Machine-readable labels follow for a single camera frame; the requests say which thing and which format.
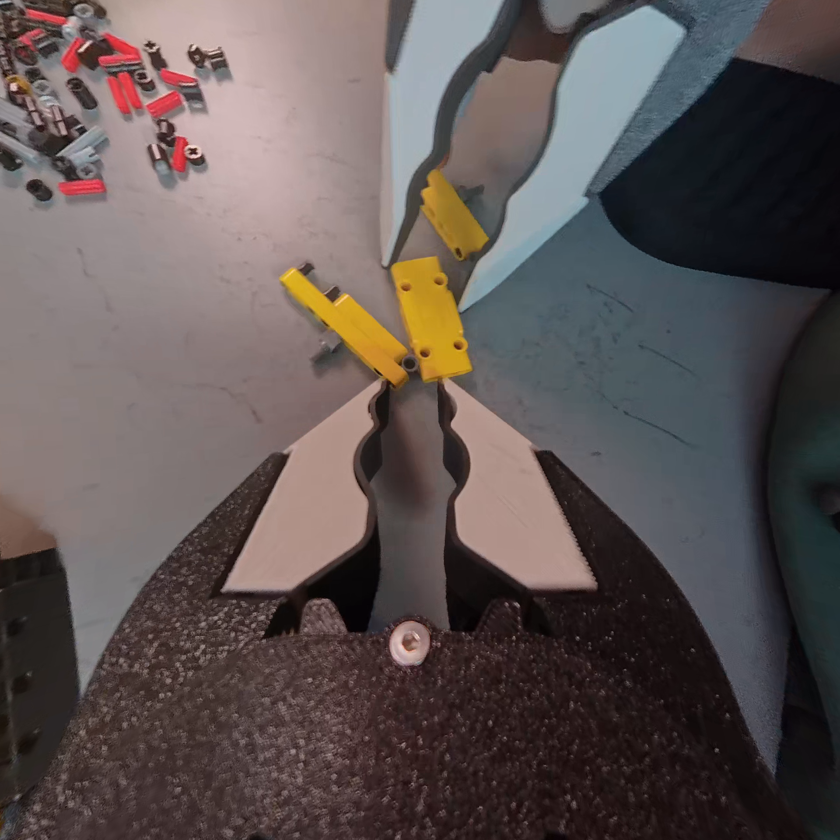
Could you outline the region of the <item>yellow lego beam assembly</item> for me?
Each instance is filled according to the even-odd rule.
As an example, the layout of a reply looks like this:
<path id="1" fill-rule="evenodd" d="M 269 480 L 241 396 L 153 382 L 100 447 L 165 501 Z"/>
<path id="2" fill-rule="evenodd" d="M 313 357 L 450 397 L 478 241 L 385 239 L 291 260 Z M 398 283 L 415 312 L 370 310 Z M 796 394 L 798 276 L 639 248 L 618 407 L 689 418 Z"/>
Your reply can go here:
<path id="1" fill-rule="evenodd" d="M 458 261 L 475 258 L 487 245 L 484 228 L 441 170 L 428 173 L 421 197 L 427 221 Z"/>
<path id="2" fill-rule="evenodd" d="M 311 362 L 324 364 L 346 349 L 395 389 L 404 386 L 416 369 L 415 362 L 404 366 L 411 355 L 407 347 L 349 294 L 337 286 L 319 285 L 313 271 L 307 262 L 280 276 L 287 297 L 318 326 L 318 348 Z"/>

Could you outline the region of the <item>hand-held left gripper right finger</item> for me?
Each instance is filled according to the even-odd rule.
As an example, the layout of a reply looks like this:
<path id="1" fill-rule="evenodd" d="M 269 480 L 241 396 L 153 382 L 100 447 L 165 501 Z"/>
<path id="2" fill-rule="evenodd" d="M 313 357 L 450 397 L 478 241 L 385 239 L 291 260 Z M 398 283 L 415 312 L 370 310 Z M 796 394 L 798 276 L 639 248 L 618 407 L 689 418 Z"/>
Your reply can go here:
<path id="1" fill-rule="evenodd" d="M 437 385 L 447 503 L 444 572 L 448 623 L 476 629 L 495 600 L 531 612 L 539 597 L 597 593 L 534 444 L 454 381 Z"/>

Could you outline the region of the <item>person's green hoodie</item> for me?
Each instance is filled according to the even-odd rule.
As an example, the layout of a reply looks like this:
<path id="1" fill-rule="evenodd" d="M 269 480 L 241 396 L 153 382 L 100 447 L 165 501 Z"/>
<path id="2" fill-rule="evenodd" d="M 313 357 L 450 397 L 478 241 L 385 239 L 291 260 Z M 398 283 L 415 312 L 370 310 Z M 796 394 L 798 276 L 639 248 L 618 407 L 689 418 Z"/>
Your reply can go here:
<path id="1" fill-rule="evenodd" d="M 805 325 L 780 381 L 766 467 L 770 525 L 787 600 L 839 748 L 839 529 L 814 503 L 839 485 L 839 298 Z"/>

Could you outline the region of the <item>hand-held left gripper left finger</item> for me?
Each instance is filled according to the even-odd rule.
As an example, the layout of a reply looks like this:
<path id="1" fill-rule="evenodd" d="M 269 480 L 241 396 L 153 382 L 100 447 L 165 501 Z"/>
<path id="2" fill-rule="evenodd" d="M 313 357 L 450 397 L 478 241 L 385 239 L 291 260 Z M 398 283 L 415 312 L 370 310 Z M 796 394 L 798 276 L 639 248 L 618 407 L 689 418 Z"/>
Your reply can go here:
<path id="1" fill-rule="evenodd" d="M 301 625 L 326 599 L 351 632 L 369 629 L 382 549 L 372 480 L 392 388 L 379 380 L 283 451 L 280 471 L 220 579 L 220 594 L 276 600 L 275 623 Z"/>

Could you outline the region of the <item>black padded wrist rest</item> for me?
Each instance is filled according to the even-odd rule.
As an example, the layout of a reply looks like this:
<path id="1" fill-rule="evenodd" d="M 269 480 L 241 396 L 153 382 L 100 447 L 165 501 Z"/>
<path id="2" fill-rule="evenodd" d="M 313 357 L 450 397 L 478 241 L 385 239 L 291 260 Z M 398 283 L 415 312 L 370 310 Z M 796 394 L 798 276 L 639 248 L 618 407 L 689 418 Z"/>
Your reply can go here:
<path id="1" fill-rule="evenodd" d="M 666 263 L 837 291 L 838 83 L 733 59 L 600 201 Z"/>

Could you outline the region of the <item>yellow lego panel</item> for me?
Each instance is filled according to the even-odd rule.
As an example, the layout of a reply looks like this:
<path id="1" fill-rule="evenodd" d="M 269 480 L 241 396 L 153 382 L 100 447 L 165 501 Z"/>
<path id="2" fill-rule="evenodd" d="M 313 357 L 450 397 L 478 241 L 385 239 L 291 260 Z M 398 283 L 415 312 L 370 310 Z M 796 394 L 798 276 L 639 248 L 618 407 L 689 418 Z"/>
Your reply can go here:
<path id="1" fill-rule="evenodd" d="M 404 329 L 423 381 L 436 382 L 472 372 L 455 296 L 438 258 L 397 262 L 391 274 Z"/>

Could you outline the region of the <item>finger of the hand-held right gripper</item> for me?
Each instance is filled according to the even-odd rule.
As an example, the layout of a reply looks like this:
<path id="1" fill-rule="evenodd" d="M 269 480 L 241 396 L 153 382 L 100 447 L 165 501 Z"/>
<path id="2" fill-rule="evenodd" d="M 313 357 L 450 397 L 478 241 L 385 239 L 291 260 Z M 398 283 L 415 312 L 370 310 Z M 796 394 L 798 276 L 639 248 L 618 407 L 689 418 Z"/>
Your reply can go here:
<path id="1" fill-rule="evenodd" d="M 381 264 L 400 258 L 469 89 L 502 57 L 519 1 L 391 1 L 385 29 Z"/>
<path id="2" fill-rule="evenodd" d="M 654 5 L 633 5 L 583 28 L 554 89 L 531 170 L 510 194 L 458 309 L 489 295 L 589 202 L 590 184 L 686 38 Z"/>

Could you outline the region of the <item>pile of small lego parts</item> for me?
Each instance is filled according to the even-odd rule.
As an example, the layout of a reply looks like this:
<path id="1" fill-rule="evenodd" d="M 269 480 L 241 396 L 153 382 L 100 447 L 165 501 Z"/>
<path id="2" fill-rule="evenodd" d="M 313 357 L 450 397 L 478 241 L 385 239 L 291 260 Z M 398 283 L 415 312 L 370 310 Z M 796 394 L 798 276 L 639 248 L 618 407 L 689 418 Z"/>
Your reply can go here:
<path id="1" fill-rule="evenodd" d="M 74 200 L 106 194 L 108 104 L 125 122 L 150 120 L 145 153 L 162 183 L 207 168 L 201 146 L 173 118 L 206 111 L 203 85 L 232 77 L 224 49 L 189 45 L 192 70 L 181 72 L 159 43 L 135 45 L 111 24 L 102 2 L 1 2 L 2 172 L 29 167 L 57 178 L 55 188 L 42 177 L 26 181 L 39 203 L 52 203 L 55 191 Z"/>

